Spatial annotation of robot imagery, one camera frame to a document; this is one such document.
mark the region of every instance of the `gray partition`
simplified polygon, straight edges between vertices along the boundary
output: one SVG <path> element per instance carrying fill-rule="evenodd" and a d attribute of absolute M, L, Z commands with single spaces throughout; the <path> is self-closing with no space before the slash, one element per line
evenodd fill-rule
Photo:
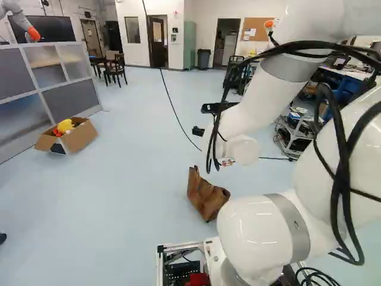
<path fill-rule="evenodd" d="M 0 46 L 0 163 L 52 125 L 102 109 L 81 42 Z"/>
<path fill-rule="evenodd" d="M 42 95 L 56 122 L 99 104 L 91 79 L 50 89 Z"/>
<path fill-rule="evenodd" d="M 38 94 L 0 104 L 0 162 L 32 146 L 51 125 Z"/>
<path fill-rule="evenodd" d="M 35 89 L 20 50 L 0 50 L 0 100 Z"/>

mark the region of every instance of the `brown leather bag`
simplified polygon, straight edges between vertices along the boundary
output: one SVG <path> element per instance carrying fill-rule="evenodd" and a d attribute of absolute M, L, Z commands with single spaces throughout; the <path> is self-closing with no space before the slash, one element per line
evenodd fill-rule
<path fill-rule="evenodd" d="M 187 195 L 206 222 L 215 219 L 220 208 L 230 198 L 228 190 L 214 186 L 203 179 L 197 166 L 189 168 Z"/>

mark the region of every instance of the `red component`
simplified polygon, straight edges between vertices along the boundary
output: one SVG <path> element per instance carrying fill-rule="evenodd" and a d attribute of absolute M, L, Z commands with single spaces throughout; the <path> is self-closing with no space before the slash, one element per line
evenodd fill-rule
<path fill-rule="evenodd" d="M 41 36 L 40 36 L 40 33 L 36 30 L 36 28 L 34 28 L 33 26 L 30 26 L 29 29 L 28 29 L 28 33 L 30 35 L 30 38 L 33 40 L 33 41 L 39 41 L 41 40 Z"/>
<path fill-rule="evenodd" d="M 209 277 L 205 273 L 192 273 L 189 277 L 191 286 L 210 286 Z"/>

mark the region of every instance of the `green cabinet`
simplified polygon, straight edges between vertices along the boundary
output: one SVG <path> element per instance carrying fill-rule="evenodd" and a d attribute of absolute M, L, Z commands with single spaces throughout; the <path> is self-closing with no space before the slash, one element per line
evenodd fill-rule
<path fill-rule="evenodd" d="M 195 67 L 196 60 L 196 23 L 184 22 L 184 69 Z"/>

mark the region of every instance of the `trash can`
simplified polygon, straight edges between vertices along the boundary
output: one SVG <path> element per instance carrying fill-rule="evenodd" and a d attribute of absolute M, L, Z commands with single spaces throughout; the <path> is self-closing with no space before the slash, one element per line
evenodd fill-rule
<path fill-rule="evenodd" d="M 207 70 L 209 67 L 210 49 L 197 50 L 197 66 L 200 70 Z"/>

